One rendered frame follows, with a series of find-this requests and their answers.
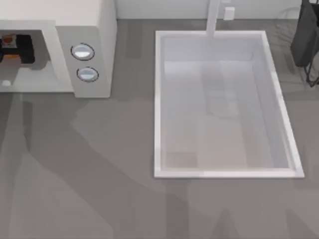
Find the pale microwave oven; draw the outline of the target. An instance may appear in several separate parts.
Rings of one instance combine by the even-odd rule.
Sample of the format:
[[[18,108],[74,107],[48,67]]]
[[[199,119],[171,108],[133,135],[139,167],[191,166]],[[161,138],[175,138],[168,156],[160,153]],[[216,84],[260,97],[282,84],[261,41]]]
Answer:
[[[0,93],[72,93],[77,98],[108,98],[111,94],[117,39],[114,0],[0,0],[0,38],[27,34],[35,62],[19,58],[0,63]],[[71,47],[85,43],[95,56],[75,59]],[[94,82],[83,82],[77,70],[92,67]],[[2,86],[3,80],[11,86]]]

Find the small round microwave knob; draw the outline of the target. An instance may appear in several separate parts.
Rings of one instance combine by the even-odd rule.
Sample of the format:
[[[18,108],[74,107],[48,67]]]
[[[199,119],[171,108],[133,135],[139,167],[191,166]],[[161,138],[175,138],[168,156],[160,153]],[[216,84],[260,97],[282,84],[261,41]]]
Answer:
[[[83,82],[94,82],[99,78],[99,73],[92,67],[84,67],[77,70],[77,77]]]

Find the tall white tap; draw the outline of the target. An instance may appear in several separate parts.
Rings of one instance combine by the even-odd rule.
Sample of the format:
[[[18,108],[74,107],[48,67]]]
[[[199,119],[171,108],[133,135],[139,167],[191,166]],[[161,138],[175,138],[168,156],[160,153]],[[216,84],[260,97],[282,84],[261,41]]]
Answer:
[[[209,0],[206,23],[206,34],[209,37],[213,37],[215,34],[219,5],[220,0]]]

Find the large round microwave knob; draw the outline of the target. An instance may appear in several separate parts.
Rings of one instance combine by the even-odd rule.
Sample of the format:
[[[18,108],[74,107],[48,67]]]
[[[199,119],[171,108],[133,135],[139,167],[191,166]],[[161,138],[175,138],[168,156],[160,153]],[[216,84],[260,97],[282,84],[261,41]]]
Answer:
[[[78,45],[72,46],[71,49],[72,56],[80,61],[91,60],[95,56],[94,49],[85,43],[80,43]]]

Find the white sink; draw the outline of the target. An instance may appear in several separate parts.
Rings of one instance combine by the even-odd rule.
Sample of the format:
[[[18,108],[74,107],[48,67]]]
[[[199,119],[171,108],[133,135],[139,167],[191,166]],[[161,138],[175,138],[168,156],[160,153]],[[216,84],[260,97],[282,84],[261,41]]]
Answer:
[[[304,178],[263,30],[157,31],[154,177]]]

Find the brown and orange object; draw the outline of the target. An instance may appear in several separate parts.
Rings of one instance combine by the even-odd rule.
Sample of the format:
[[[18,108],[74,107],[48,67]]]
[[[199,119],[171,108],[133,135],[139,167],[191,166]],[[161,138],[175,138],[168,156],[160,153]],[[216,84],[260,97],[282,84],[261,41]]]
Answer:
[[[15,34],[3,35],[1,37],[2,48],[17,48],[16,39]]]

